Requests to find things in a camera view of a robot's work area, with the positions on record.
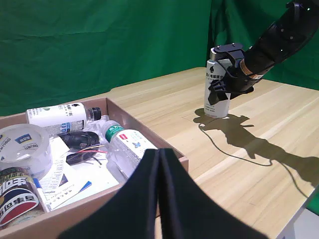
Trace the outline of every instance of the receipt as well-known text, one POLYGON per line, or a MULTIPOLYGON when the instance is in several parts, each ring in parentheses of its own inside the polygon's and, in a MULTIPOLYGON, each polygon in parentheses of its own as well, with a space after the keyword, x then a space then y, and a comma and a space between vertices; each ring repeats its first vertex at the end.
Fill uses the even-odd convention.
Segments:
POLYGON ((49 172, 40 180, 43 191, 55 190, 59 187, 63 176, 66 153, 69 151, 68 146, 66 146, 60 137, 50 138, 50 147, 52 166, 49 172))
POLYGON ((59 183, 59 187, 55 190, 44 191, 46 203, 51 210, 54 210, 60 204, 78 194, 81 189, 88 184, 91 185, 91 182, 77 174, 76 171, 65 162, 63 177, 59 183))

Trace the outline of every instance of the green label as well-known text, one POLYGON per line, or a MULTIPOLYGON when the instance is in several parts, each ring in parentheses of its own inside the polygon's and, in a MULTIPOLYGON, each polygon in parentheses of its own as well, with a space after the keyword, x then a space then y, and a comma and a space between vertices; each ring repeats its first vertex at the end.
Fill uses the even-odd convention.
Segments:
POLYGON ((124 128, 120 125, 114 125, 109 127, 109 129, 105 133, 105 139, 110 142, 113 135, 115 135, 117 132, 124 130, 124 128))

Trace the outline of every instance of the black object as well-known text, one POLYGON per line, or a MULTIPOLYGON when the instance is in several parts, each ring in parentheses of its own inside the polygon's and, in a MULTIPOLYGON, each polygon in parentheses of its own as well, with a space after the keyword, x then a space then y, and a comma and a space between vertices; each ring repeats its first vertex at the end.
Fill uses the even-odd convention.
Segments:
POLYGON ((157 202, 164 239, 266 239, 214 203, 172 149, 148 149, 119 192, 58 238, 153 239, 157 202))
MULTIPOLYGON (((71 132, 63 135, 59 135, 60 138, 70 149, 81 150, 83 148, 90 147, 100 143, 99 136, 90 131, 79 131, 71 132)), ((96 153, 87 152, 87 153, 73 153, 66 157, 66 162, 69 165, 79 163, 85 160, 92 158, 96 153)))
MULTIPOLYGON (((211 85, 208 98, 211 105, 223 100, 218 97, 223 96, 221 92, 231 93, 231 99, 252 92, 253 85, 264 74, 301 50, 312 39, 319 27, 319 0, 294 0, 286 4, 286 7, 287 11, 244 52, 242 59, 238 57, 236 62, 232 61, 233 66, 226 69, 226 74, 220 81, 223 89, 216 89, 211 85)), ((225 46, 226 49, 224 46, 215 47, 214 51, 218 52, 220 48, 220 53, 223 53, 221 56, 225 56, 219 59, 232 60, 234 57, 229 46, 225 46)))
POLYGON ((102 117, 101 109, 99 107, 92 108, 94 120, 100 120, 102 117))

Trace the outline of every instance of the clear tape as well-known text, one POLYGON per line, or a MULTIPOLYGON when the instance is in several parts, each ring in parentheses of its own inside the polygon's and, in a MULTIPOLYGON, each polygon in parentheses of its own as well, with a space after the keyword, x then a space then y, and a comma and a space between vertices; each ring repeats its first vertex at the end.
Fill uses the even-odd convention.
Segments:
POLYGON ((33 124, 15 124, 0 129, 0 170, 25 168, 38 180, 52 165, 49 135, 33 124))

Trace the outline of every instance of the red wire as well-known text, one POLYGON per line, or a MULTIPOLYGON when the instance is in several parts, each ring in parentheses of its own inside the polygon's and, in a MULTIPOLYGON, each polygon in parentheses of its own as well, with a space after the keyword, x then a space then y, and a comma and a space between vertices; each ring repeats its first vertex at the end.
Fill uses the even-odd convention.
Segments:
POLYGON ((107 153, 107 151, 101 151, 101 150, 86 150, 86 151, 78 151, 76 153, 107 153))

